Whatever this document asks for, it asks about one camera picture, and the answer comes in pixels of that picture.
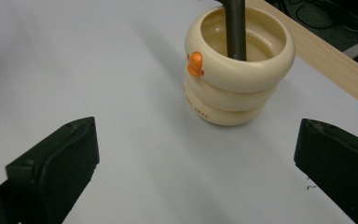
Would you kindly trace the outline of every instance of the ceramic mug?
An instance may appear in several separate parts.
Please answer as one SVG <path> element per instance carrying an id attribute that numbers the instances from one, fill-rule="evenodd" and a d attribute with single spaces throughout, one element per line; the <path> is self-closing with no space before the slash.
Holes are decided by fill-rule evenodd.
<path id="1" fill-rule="evenodd" d="M 187 31 L 185 95 L 214 124 L 239 125 L 256 117 L 296 56 L 289 30 L 267 12 L 247 7 L 245 22 L 246 62 L 227 56 L 223 7 L 205 12 Z"/>

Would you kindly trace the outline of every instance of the dark rod in cup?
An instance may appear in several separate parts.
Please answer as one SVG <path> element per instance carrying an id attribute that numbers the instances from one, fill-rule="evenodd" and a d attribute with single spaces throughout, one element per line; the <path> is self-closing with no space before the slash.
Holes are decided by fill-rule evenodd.
<path id="1" fill-rule="evenodd" d="M 216 0 L 225 8 L 227 56 L 246 61 L 245 0 Z"/>

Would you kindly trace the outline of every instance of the beige cup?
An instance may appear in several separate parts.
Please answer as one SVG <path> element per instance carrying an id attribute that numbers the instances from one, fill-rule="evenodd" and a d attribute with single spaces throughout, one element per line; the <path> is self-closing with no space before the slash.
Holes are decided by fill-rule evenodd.
<path id="1" fill-rule="evenodd" d="M 186 35 L 184 89 L 192 109 L 219 125 L 257 116 L 295 59 L 289 30 L 262 10 L 247 7 L 247 62 L 228 58 L 223 7 L 198 17 Z"/>

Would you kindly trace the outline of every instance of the orange emblem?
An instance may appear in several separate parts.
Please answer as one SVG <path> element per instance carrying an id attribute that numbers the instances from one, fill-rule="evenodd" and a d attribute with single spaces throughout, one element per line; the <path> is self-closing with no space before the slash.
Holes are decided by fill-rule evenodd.
<path id="1" fill-rule="evenodd" d="M 194 52 L 190 55 L 187 54 L 188 66 L 187 71 L 189 74 L 200 77 L 204 75 L 202 70 L 202 54 L 199 52 Z"/>

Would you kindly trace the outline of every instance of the white tabletop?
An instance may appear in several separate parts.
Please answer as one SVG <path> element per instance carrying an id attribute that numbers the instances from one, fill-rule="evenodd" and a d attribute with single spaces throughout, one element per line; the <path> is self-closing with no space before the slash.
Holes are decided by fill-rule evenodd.
<path id="1" fill-rule="evenodd" d="M 301 119 L 358 136 L 358 102 L 296 58 L 262 113 L 219 127 L 183 94 L 195 0 L 0 0 L 0 184 L 64 123 L 101 162 L 64 223 L 352 223 L 296 168 Z"/>

